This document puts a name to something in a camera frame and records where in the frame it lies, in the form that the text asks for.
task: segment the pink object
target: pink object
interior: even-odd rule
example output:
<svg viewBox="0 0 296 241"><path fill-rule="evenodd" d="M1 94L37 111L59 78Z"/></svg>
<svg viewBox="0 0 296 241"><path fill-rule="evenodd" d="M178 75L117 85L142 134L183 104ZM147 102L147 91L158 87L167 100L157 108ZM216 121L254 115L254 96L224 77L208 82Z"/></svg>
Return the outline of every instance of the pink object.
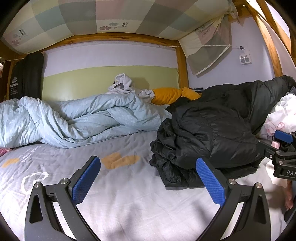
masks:
<svg viewBox="0 0 296 241"><path fill-rule="evenodd" d="M11 151L10 148L0 148L0 156L3 156L5 153Z"/></svg>
<svg viewBox="0 0 296 241"><path fill-rule="evenodd" d="M274 147L274 148L276 148L276 149L279 149L279 147L280 147L280 143L277 142L277 141L273 141L273 142L271 143L271 146Z"/></svg>

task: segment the silver bolt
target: silver bolt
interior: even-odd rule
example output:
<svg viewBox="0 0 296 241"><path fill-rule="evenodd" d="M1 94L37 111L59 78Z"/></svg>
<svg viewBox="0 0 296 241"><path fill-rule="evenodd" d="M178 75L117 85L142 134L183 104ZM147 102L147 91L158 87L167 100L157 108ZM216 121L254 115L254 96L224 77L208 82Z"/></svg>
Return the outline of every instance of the silver bolt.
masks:
<svg viewBox="0 0 296 241"><path fill-rule="evenodd" d="M257 188L262 188L262 184L261 183L256 183L256 187Z"/></svg>
<svg viewBox="0 0 296 241"><path fill-rule="evenodd" d="M36 183L34 184L34 187L35 187L35 188L38 188L38 187L40 187L40 185L41 185L41 182L36 182Z"/></svg>
<svg viewBox="0 0 296 241"><path fill-rule="evenodd" d="M68 178L63 178L63 179L61 180L61 184L66 184L68 181L69 181Z"/></svg>
<svg viewBox="0 0 296 241"><path fill-rule="evenodd" d="M233 178L229 179L228 182L231 185L235 185L237 183Z"/></svg>

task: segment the black object behind pillow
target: black object behind pillow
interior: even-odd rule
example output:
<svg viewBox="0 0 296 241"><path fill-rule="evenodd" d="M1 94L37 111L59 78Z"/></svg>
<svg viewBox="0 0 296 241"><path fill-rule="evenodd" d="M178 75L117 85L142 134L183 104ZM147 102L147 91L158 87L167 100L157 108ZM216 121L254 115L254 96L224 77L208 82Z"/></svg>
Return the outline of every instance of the black object behind pillow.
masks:
<svg viewBox="0 0 296 241"><path fill-rule="evenodd" d="M29 96L41 99L42 53L28 54L13 67L9 84L9 99Z"/></svg>

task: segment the gray bed sheet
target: gray bed sheet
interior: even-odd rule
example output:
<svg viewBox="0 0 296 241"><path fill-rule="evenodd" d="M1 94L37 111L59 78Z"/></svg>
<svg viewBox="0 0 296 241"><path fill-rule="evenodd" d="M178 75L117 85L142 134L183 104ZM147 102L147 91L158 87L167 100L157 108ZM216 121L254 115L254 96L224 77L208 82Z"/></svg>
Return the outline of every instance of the gray bed sheet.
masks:
<svg viewBox="0 0 296 241"><path fill-rule="evenodd" d="M71 177L91 155L102 160L101 171L77 207L101 240L196 240L219 206L205 188L170 188L150 166L150 142L156 131L142 131L87 146L62 149L35 144L0 157L0 211L13 232L24 240L25 214L33 184L56 184ZM238 183L262 183L271 216L272 240L285 228L283 188L271 183L264 159L258 171ZM74 237L58 204L54 204L67 235ZM231 233L242 205L224 234Z"/></svg>

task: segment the yellow pillow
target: yellow pillow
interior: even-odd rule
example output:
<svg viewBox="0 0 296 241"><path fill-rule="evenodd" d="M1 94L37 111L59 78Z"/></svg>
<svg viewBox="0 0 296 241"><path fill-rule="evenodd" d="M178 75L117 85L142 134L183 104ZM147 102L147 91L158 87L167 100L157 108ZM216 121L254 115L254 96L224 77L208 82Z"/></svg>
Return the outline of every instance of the yellow pillow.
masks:
<svg viewBox="0 0 296 241"><path fill-rule="evenodd" d="M182 91L182 96L187 97L190 100L196 100L201 97L201 95L199 95L195 91L193 91L189 88L186 88L186 87L181 88L181 91Z"/></svg>
<svg viewBox="0 0 296 241"><path fill-rule="evenodd" d="M182 91L177 88L158 88L153 91L155 97L151 102L156 105L172 104L182 95Z"/></svg>

